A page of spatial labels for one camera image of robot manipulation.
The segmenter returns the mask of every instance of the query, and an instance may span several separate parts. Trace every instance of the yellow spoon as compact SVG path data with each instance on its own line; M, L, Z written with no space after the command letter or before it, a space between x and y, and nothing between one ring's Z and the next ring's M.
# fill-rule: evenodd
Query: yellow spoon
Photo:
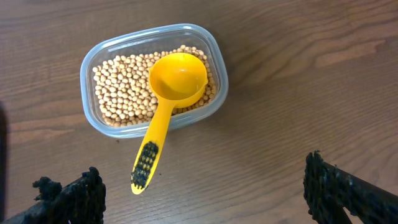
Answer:
M207 83L205 65L190 54L167 55L149 70L149 85L158 99L158 107L132 168L134 194L143 192L155 173L173 109L196 103Z

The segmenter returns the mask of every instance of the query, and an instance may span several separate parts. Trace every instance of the rectangular container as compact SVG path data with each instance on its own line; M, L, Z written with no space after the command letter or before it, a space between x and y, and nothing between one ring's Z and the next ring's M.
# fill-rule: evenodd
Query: rectangular container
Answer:
M103 134L113 138L144 136L149 122L125 127L108 126L95 95L96 83L92 68L116 55L149 54L170 51L181 45L197 47L208 56L210 70L216 82L217 94L206 106L172 116L169 130L182 128L213 114L224 102L228 92L228 76L220 49L214 37L204 28L193 24L175 24L122 35L93 47L80 68L81 99L90 124Z

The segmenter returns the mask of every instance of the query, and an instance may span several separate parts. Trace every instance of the pile of beans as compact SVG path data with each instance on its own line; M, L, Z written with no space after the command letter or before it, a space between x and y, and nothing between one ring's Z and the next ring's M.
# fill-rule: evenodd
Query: pile of beans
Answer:
M216 85L210 72L207 56L196 47L181 45L170 52L153 54L118 55L113 60L104 61L93 67L96 81L95 95L107 125L114 127L141 124L150 121L157 108L157 98L149 86L148 68L162 57L185 52L198 57L207 69L208 84L203 96L194 105L174 109L172 115L194 110L210 103L216 95Z

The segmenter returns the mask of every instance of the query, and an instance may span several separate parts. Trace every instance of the wooden table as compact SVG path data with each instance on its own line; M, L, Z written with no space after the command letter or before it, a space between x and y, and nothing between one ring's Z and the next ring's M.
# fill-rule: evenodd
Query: wooden table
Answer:
M79 71L97 43L189 22L218 41L228 97L168 133L151 185L133 195L142 138L86 120ZM0 3L0 100L10 122L6 218L95 166L106 223L314 223L305 156L398 194L396 0L15 0Z

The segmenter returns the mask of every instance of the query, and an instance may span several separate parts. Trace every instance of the scoop handle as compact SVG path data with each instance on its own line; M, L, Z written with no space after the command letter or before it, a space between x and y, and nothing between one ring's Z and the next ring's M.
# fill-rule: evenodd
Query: scoop handle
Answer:
M152 118L152 121L149 124L149 127L145 134L145 137L142 140L142 143L139 148L137 158L134 163L134 167L132 168L132 171L134 172L134 169L137 166L137 163L139 161L139 158L140 158L140 155L142 152L142 148L148 142L153 142L154 144L156 144L156 146L158 147L158 153L156 155L156 158L155 158L155 161L154 161L152 167L150 168L150 174L146 181L145 187L136 187L134 184L131 184L131 190L134 194L141 194L145 190L145 188L148 186L150 180L152 179L152 176L155 173L157 163L159 162L160 155L162 153L164 141L166 139L166 134L167 134L167 130L169 128L172 111L173 111L175 105L176 105L176 103L174 103L173 101L159 99L158 107L156 109L154 117Z

